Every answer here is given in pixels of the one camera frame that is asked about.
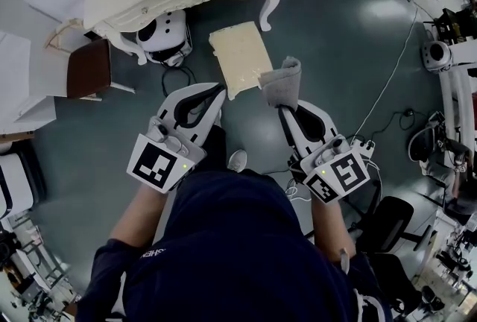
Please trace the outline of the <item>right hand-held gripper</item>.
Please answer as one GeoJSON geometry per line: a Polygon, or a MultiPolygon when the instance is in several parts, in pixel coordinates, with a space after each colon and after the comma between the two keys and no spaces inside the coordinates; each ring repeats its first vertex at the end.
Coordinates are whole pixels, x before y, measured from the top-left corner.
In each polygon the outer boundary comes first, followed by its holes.
{"type": "Polygon", "coordinates": [[[278,114],[288,145],[301,159],[290,165],[291,173],[319,201],[334,203],[370,179],[361,154],[337,135],[327,112],[298,101],[296,110],[281,106],[278,114]]]}

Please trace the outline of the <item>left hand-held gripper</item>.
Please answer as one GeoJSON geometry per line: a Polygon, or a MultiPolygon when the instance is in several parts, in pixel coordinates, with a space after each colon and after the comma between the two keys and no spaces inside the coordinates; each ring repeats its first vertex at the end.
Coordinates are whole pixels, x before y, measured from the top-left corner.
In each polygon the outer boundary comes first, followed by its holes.
{"type": "Polygon", "coordinates": [[[226,93],[220,83],[196,83],[168,95],[159,117],[151,117],[147,133],[138,135],[127,173],[161,194],[174,189],[206,157],[200,146],[226,93]]]}

